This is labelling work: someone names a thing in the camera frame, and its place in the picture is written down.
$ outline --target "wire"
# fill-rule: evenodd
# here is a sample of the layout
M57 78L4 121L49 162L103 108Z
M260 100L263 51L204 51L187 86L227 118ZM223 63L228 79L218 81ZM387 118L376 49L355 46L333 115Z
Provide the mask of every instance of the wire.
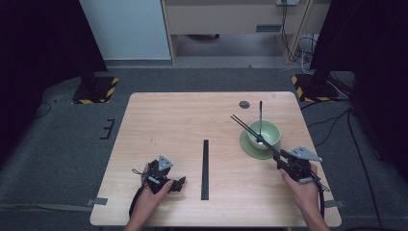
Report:
M321 124L321 123L325 123L325 122L327 122L327 121L330 121L330 120L332 120L332 119L335 119L334 122L332 123L331 127L330 127L329 133L327 134L326 138L325 138L323 141L321 141L320 143L315 144L315 147L324 144L324 143L329 139L330 134L331 134L331 132L332 132L332 130L333 130L333 127L334 127L334 125L336 124L337 120L338 120L339 118L341 118L342 116L344 116L349 110L350 110L350 109L347 109L345 112L341 113L339 116L331 117L331 118L326 119L325 121L312 123L312 124L310 124L310 125L307 126L307 127L311 127L311 126L314 126L314 125L317 125L317 124Z
M282 30L281 30L281 39L283 44L285 45L286 49L288 50L288 56L290 57L290 60L294 60L293 53L291 49L289 49L288 45L288 37L286 36L285 32L285 23L286 23L286 14L288 12L288 2L287 0L282 0L282 5L283 5L283 11L282 11Z
M359 156L359 158L360 158L361 165L363 166L363 171L364 171L364 173L365 173L365 175L366 175L367 183L369 184L369 189L370 189L372 204L373 204L374 209L375 209L375 214L376 214L376 216L377 216L378 225L379 225L379 227L382 229L382 228L383 228L383 224L382 224L382 221L381 221L380 214L379 214L379 212L378 212L378 207L377 207L377 203L376 203L376 200L375 200L375 195L374 195L374 192L373 192L373 190L372 190L372 185L371 185L371 181L370 181L370 178L369 178L369 174L368 174L368 171L367 171L367 168L366 168L366 164L364 163L363 156L361 155L360 147L359 147L359 145L358 145L358 143L357 143L357 141L356 141L356 138L355 138L355 136L354 136L353 129L351 128L351 124L350 124L350 114L351 114L351 112L353 112L352 109L350 109L350 110L348 111L348 114L347 114L348 129L350 130L350 134L351 134L351 137L352 137L352 139L353 139L353 141L354 141L354 145L356 146L357 153L358 153L358 156Z
M349 101L349 100L348 100L348 99L329 99L329 100L316 101L316 102L313 102L313 103L310 103L310 104L308 104L308 105L306 105L306 106L301 107L300 110L309 108L310 106L317 105L317 104L319 104L319 103L324 103L324 102L338 102L338 101L340 102L340 101Z
M49 113L49 112L51 112L51 109L52 109L51 104L46 103L46 102L42 102L41 104L48 105L48 106L49 106L48 111L47 111L47 112L45 112L43 115L38 115L38 116L35 116L35 117L34 117L34 119L38 119L38 118L41 118L41 117L47 116L47 115L48 115L48 113Z

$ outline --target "white cable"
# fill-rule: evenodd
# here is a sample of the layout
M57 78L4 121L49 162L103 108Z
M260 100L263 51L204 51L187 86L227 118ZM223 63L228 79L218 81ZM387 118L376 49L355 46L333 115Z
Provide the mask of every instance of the white cable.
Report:
M306 70L305 67L304 67L304 65L303 65L304 57L305 57L305 55L306 55L305 46L302 46L301 53L302 53L302 58L300 59L300 66L302 67L303 73L309 74L309 75L315 74L314 72L311 72L311 71Z
M327 83L329 83L331 86L333 86L333 88L335 88L340 94L342 94L345 98L348 99L348 96L345 95L341 90L339 90L334 84L332 84L330 81L327 81Z

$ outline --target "cabinet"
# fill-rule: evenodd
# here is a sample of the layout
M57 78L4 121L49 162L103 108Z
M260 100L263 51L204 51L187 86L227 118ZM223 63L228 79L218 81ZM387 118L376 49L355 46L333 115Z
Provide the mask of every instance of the cabinet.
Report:
M105 61L170 60L160 0L80 0Z
M270 0L162 0L171 58L176 59L180 35L251 34L283 28L283 6ZM303 34L318 34L330 0L301 0L286 8L288 48L276 36L285 62Z

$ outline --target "black chopstick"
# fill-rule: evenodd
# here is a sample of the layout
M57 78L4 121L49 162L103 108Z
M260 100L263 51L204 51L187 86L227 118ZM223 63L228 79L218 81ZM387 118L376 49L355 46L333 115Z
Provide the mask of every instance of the black chopstick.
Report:
M280 152L276 150L276 148L267 141L265 141L264 137L261 134L256 133L252 128L250 128L248 125L246 125L242 120L240 120L236 115L231 116L232 119L234 119L238 124L240 124L241 127L243 127L246 131L248 131L252 136L255 138L259 138L260 141L271 151L273 151L276 155L280 156Z
M246 125L244 122L242 122L242 120L240 120L236 115L232 115L231 117L236 122L238 122L238 124L240 124L240 126L242 126L246 131L248 131L252 136L254 136L256 138L258 138L260 136L258 133L256 133L254 130L252 130L252 128L250 128L248 125Z
M209 200L209 172L208 172L208 140L203 144L203 169L201 178L201 200Z

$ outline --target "human hand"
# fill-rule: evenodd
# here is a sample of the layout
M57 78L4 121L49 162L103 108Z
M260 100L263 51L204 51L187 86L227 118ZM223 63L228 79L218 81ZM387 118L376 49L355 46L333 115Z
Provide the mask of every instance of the human hand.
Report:
M329 230L329 227L319 211L319 189L317 184L315 182L299 184L298 182L295 182L284 169L281 168L279 170L283 181L292 190L294 201L299 207L309 230ZM317 175L318 168L315 165L311 164L311 170Z
M143 172L147 172L148 165L144 168ZM159 206L160 201L166 196L170 191L173 180L167 181L161 190L154 194L149 186L142 189L142 192L136 201L135 208L133 209L132 216L129 222L126 224L124 230L126 231L139 231L143 228L146 221L150 218L156 208Z
M280 168L279 170L283 181L291 188L294 201L300 209L319 209L319 189L315 182L299 184L295 182L284 169ZM318 168L315 165L311 164L311 170L317 175Z

